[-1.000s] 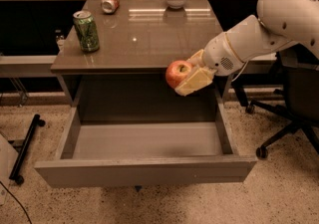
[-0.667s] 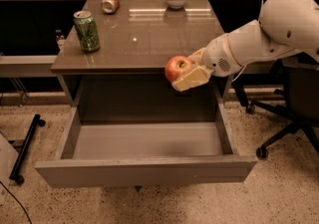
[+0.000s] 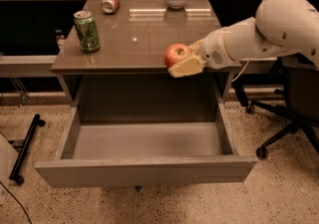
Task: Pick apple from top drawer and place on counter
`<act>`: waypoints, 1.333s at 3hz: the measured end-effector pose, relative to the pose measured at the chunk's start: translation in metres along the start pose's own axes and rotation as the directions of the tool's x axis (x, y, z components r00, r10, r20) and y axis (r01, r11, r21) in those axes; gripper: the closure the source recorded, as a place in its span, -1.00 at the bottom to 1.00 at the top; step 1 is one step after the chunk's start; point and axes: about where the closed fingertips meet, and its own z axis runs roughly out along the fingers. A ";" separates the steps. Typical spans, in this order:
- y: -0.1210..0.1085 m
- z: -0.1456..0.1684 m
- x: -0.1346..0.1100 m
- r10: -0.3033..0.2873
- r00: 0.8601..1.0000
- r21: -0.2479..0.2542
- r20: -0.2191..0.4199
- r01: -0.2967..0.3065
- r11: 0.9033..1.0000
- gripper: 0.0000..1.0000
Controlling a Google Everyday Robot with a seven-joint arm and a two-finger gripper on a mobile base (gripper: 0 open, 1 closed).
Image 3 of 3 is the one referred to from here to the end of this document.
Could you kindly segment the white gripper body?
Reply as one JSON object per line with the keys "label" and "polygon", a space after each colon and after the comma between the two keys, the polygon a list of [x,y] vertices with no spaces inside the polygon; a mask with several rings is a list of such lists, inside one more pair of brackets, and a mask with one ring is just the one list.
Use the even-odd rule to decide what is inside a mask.
{"label": "white gripper body", "polygon": [[230,67],[233,60],[229,57],[224,44],[224,29],[209,33],[199,44],[199,53],[209,68],[219,70]]}

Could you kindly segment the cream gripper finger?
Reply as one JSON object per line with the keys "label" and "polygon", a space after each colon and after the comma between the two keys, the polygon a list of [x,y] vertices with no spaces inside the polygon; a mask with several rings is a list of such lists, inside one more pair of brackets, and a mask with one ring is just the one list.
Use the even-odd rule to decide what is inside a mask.
{"label": "cream gripper finger", "polygon": [[206,61],[197,55],[189,55],[168,69],[174,78],[187,77],[203,71]]}
{"label": "cream gripper finger", "polygon": [[195,43],[189,45],[189,49],[192,51],[192,52],[195,52],[197,53],[199,51],[199,48],[200,48],[200,44],[203,42],[202,39],[196,41]]}

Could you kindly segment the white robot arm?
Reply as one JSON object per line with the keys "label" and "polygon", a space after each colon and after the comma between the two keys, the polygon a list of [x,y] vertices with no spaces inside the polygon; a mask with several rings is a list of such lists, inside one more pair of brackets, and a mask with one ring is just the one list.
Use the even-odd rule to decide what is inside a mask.
{"label": "white robot arm", "polygon": [[307,0],[263,0],[256,14],[209,33],[186,46],[173,44],[164,55],[175,78],[231,67],[242,60],[299,53],[319,67],[319,12]]}

